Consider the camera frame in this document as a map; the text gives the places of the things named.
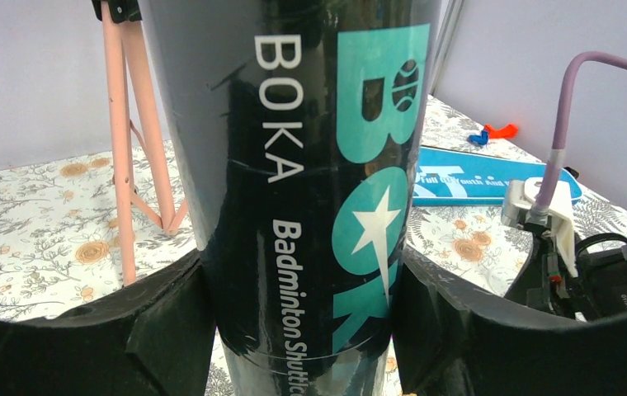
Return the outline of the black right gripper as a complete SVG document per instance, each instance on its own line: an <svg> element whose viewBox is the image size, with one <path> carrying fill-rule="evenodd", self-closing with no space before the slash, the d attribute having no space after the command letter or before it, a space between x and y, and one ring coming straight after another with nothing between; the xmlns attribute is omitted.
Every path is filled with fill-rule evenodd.
<svg viewBox="0 0 627 396"><path fill-rule="evenodd" d="M586 320L627 312L627 237L601 233L575 237L577 274L568 272L555 242L533 237L527 263L505 298L548 314Z"/></svg>

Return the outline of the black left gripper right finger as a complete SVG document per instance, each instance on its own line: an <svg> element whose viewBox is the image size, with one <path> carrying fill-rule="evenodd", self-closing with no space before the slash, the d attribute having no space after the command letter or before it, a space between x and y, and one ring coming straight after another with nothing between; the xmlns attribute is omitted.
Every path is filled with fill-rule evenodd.
<svg viewBox="0 0 627 396"><path fill-rule="evenodd" d="M511 302L403 251L392 308L402 390L627 395L627 313L584 323Z"/></svg>

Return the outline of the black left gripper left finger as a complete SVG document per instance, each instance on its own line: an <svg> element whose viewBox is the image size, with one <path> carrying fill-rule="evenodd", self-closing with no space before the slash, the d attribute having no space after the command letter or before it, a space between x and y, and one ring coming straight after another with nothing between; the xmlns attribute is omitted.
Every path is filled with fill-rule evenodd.
<svg viewBox="0 0 627 396"><path fill-rule="evenodd" d="M189 252L57 318L0 321L0 395L202 395L214 339Z"/></svg>

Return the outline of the black shuttlecock tube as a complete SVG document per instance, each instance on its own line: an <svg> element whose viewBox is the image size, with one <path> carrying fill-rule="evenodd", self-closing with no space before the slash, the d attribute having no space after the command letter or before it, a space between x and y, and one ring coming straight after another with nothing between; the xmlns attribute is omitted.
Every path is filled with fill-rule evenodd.
<svg viewBox="0 0 627 396"><path fill-rule="evenodd" d="M237 395L381 395L437 1L143 1Z"/></svg>

